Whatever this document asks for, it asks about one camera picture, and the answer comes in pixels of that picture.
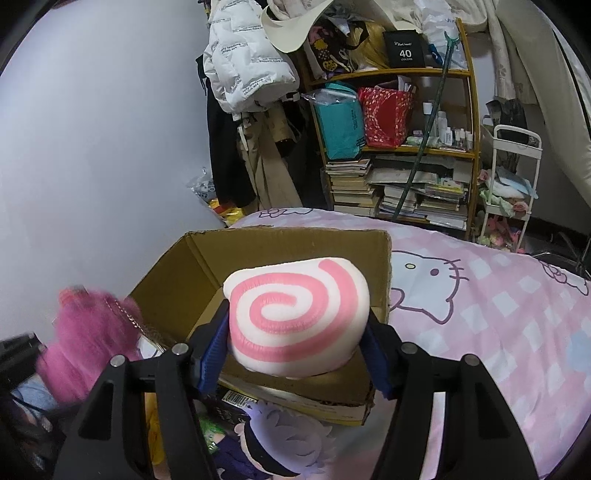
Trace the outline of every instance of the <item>white cart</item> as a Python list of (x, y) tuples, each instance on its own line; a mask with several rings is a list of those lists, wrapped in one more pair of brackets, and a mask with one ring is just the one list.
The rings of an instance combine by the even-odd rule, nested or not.
[[(498, 137), (498, 132), (500, 130), (511, 130), (514, 132), (519, 132), (525, 135), (529, 135), (530, 137), (535, 138), (538, 141), (538, 147), (530, 147), (529, 145), (524, 145), (524, 144), (520, 144), (517, 142), (512, 142), (510, 140), (503, 140), (502, 138)], [(507, 216), (504, 215), (503, 212), (501, 211), (501, 208), (498, 207), (497, 205), (493, 205), (491, 203), (491, 195), (492, 195), (492, 187), (495, 183), (495, 172), (496, 172), (496, 153), (498, 150), (502, 150), (502, 151), (506, 151), (506, 152), (512, 152), (512, 153), (516, 153), (518, 155), (520, 155), (520, 157), (529, 157), (529, 158), (533, 158), (536, 161), (536, 165), (535, 165), (535, 178), (534, 178), (534, 191), (536, 190), (536, 187), (538, 185), (538, 175), (540, 173), (540, 160), (542, 158), (542, 139), (540, 138), (540, 136), (535, 133), (532, 132), (530, 130), (526, 130), (525, 128), (519, 128), (519, 127), (512, 127), (511, 125), (497, 125), (495, 127), (495, 129), (493, 130), (493, 137), (492, 137), (492, 175), (491, 175), (491, 186), (489, 188), (489, 194), (488, 194), (488, 198), (485, 202), (485, 217), (484, 217), (484, 224), (482, 225), (482, 231), (480, 232), (480, 238), (482, 239), (482, 237), (484, 236), (485, 233), (485, 229), (486, 229), (486, 224), (488, 222), (488, 216), (489, 215), (500, 215), (500, 216)], [(525, 235), (525, 229), (527, 228), (527, 223), (530, 221), (530, 216), (531, 216), (531, 206), (534, 203), (534, 198), (531, 197), (530, 198), (530, 204), (527, 207), (527, 211), (526, 212), (521, 212), (521, 213), (515, 213), (515, 216), (513, 218), (516, 218), (518, 220), (522, 220), (524, 221), (524, 226), (523, 226), (523, 230), (521, 231), (521, 235), (519, 236), (519, 241), (517, 242), (517, 246), (515, 247), (515, 250), (518, 250), (519, 247), (521, 246), (521, 241), (523, 240), (523, 236)]]

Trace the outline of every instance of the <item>pink flower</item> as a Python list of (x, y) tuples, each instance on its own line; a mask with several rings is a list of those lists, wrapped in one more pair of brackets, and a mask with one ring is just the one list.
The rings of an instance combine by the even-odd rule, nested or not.
[(525, 202), (517, 202), (513, 204), (513, 211), (514, 212), (527, 212), (527, 203)]

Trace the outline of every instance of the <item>pink swirl pillow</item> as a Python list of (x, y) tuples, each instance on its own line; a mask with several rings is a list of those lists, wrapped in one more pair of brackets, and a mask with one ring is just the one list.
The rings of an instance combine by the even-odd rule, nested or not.
[(363, 274), (344, 258), (314, 258), (234, 272), (229, 348), (245, 368), (304, 378), (342, 367), (369, 313)]

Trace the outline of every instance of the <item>white wall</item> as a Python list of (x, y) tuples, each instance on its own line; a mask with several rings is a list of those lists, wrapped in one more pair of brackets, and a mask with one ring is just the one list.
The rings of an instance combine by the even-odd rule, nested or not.
[(57, 293), (126, 295), (185, 231), (209, 163), (196, 0), (78, 0), (0, 76), (0, 338), (52, 336)]
[[(476, 89), (480, 117), (482, 117), (488, 113), (486, 103), (492, 100), (495, 94), (492, 43), (486, 34), (473, 34), (470, 36), (469, 44), (476, 72)], [(524, 105), (524, 108), (528, 128), (540, 135), (544, 149), (537, 188), (540, 198), (534, 202), (533, 216), (588, 234), (591, 229), (591, 208), (554, 160), (555, 153), (548, 139), (540, 107)], [(521, 160), (518, 168), (524, 176), (534, 178), (535, 170), (528, 165), (527, 159)]]

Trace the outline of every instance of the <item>teal bag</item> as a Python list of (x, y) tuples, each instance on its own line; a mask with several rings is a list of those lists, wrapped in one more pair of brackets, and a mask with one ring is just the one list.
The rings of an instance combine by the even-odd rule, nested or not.
[[(331, 82), (324, 88), (357, 93), (352, 88)], [(326, 147), (326, 156), (331, 160), (355, 158), (365, 145), (363, 112), (359, 100), (333, 105), (315, 105), (320, 123), (320, 132)]]

